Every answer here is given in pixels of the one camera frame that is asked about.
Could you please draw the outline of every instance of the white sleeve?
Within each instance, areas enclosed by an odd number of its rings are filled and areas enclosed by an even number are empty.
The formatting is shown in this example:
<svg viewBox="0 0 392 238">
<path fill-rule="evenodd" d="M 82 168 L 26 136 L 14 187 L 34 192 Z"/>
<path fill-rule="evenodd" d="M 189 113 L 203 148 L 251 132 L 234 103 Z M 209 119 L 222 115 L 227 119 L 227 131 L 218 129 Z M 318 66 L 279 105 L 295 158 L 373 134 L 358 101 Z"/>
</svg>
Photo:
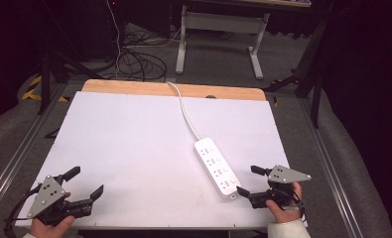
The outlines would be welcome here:
<svg viewBox="0 0 392 238">
<path fill-rule="evenodd" d="M 36 237 L 28 233 L 23 238 L 36 238 Z"/>
<path fill-rule="evenodd" d="M 269 238 L 310 238 L 301 219 L 287 223 L 270 223 L 267 227 Z"/>
</svg>

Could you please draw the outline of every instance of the metal bracket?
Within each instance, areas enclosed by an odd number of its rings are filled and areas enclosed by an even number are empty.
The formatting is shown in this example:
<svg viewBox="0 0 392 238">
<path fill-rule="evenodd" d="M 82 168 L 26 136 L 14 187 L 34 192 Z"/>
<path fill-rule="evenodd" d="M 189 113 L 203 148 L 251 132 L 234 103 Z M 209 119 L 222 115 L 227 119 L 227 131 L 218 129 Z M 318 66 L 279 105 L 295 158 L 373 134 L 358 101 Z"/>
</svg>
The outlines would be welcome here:
<svg viewBox="0 0 392 238">
<path fill-rule="evenodd" d="M 54 204 L 60 198 L 65 196 L 65 191 L 59 183 L 52 177 L 47 176 L 39 190 L 34 203 L 28 213 L 28 218 L 32 219 L 42 211 Z"/>
<path fill-rule="evenodd" d="M 278 183 L 291 183 L 294 181 L 311 180 L 312 177 L 310 175 L 276 165 L 269 174 L 268 179 L 269 181 L 275 181 Z"/>
</svg>

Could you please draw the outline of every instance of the wooden surface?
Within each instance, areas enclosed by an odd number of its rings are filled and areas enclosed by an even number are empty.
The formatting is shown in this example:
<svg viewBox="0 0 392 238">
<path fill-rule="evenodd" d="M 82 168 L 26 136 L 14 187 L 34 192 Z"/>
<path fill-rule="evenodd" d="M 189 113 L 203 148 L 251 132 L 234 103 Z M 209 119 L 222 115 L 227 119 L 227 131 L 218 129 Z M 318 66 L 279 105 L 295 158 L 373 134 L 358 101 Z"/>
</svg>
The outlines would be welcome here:
<svg viewBox="0 0 392 238">
<path fill-rule="evenodd" d="M 239 99 L 265 101 L 264 92 L 258 88 L 224 87 L 207 85 L 176 84 L 181 95 L 186 97 L 207 97 L 213 95 L 220 99 Z M 82 89 L 86 92 L 109 92 L 137 95 L 176 96 L 177 92 L 167 83 L 116 81 L 90 79 Z"/>
</svg>

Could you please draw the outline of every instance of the metal rail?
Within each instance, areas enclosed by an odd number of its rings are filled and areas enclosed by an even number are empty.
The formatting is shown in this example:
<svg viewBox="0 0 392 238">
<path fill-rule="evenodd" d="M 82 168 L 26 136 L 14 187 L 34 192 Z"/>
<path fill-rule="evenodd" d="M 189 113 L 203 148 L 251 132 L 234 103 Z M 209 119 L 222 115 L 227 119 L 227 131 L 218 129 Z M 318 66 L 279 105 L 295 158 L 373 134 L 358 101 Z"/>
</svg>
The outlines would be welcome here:
<svg viewBox="0 0 392 238">
<path fill-rule="evenodd" d="M 349 201 L 347 199 L 347 195 L 344 192 L 344 189 L 341 185 L 340 180 L 338 179 L 337 172 L 335 171 L 334 166 L 331 162 L 331 157 L 328 154 L 326 145 L 323 141 L 322 135 L 317 129 L 313 121 L 311 120 L 310 113 L 311 109 L 309 107 L 307 99 L 300 98 L 299 103 L 301 109 L 304 113 L 304 116 L 308 122 L 310 131 L 313 134 L 314 141 L 316 143 L 317 148 L 319 149 L 319 158 L 321 160 L 323 169 L 325 171 L 329 186 L 331 188 L 332 194 L 334 196 L 335 202 L 337 203 L 338 209 L 341 213 L 341 217 L 344 221 L 344 225 L 347 229 L 349 237 L 363 237 L 362 231 L 360 230 L 359 224 L 356 221 L 356 218 L 353 214 L 353 211 L 350 207 Z"/>
<path fill-rule="evenodd" d="M 40 131 L 45 121 L 47 120 L 51 110 L 56 105 L 58 98 L 62 96 L 64 90 L 65 90 L 65 84 L 57 84 L 57 86 L 54 88 L 54 92 L 51 97 L 51 102 L 47 110 L 45 110 L 41 115 L 38 115 L 35 118 L 31 128 L 27 132 L 25 138 L 23 139 L 16 153 L 11 158 L 10 162 L 4 169 L 3 173 L 0 175 L 0 201 L 3 198 L 4 194 L 6 193 L 14 177 L 16 176 L 16 173 L 19 171 L 23 162 L 27 158 L 30 150 L 32 149 L 37 139 L 38 132 Z"/>
</svg>

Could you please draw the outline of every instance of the table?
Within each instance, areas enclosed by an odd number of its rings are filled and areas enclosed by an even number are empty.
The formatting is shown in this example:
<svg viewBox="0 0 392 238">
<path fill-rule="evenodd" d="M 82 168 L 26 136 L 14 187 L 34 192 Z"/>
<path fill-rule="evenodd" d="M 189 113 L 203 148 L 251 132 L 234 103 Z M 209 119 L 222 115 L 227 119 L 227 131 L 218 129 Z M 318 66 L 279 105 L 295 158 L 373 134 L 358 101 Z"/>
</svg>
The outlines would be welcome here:
<svg viewBox="0 0 392 238">
<path fill-rule="evenodd" d="M 241 2 L 295 8 L 308 8 L 311 6 L 311 3 L 292 2 L 284 0 L 243 0 Z M 261 70 L 257 53 L 263 39 L 264 31 L 266 30 L 267 21 L 270 14 L 265 13 L 263 18 L 249 18 L 205 13 L 193 13 L 188 12 L 187 9 L 188 6 L 184 5 L 181 19 L 181 39 L 176 66 L 177 74 L 182 74 L 184 72 L 184 62 L 186 57 L 186 30 L 200 29 L 257 34 L 255 45 L 254 47 L 248 48 L 248 53 L 250 55 L 255 77 L 257 79 L 263 79 L 263 72 Z"/>
<path fill-rule="evenodd" d="M 215 141 L 244 188 L 268 188 L 250 166 L 288 166 L 260 89 L 178 87 L 193 125 Z M 64 184 L 72 191 L 70 200 L 84 199 L 104 183 L 92 215 L 78 219 L 75 227 L 264 229 L 274 220 L 267 209 L 252 209 L 244 197 L 225 201 L 218 196 L 196 158 L 195 139 L 174 95 L 166 83 L 105 80 L 90 80 L 77 93 L 37 177 L 81 166 L 81 174 Z M 19 216 L 26 215 L 31 203 L 29 199 Z"/>
</svg>

